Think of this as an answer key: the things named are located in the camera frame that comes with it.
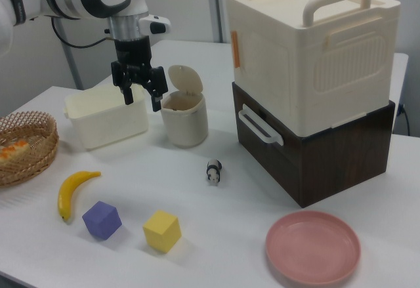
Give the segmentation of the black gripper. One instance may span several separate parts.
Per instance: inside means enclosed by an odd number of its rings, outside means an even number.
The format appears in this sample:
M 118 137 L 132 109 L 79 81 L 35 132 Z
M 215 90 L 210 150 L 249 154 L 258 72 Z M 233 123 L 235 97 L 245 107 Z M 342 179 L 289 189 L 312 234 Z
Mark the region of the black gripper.
M 142 85 L 150 94 L 154 112 L 161 110 L 161 100 L 168 92 L 167 80 L 162 67 L 151 66 L 150 38 L 141 37 L 130 41 L 114 41 L 117 60 L 111 63 L 112 81 L 119 87 L 126 105 L 134 102 L 131 85 Z

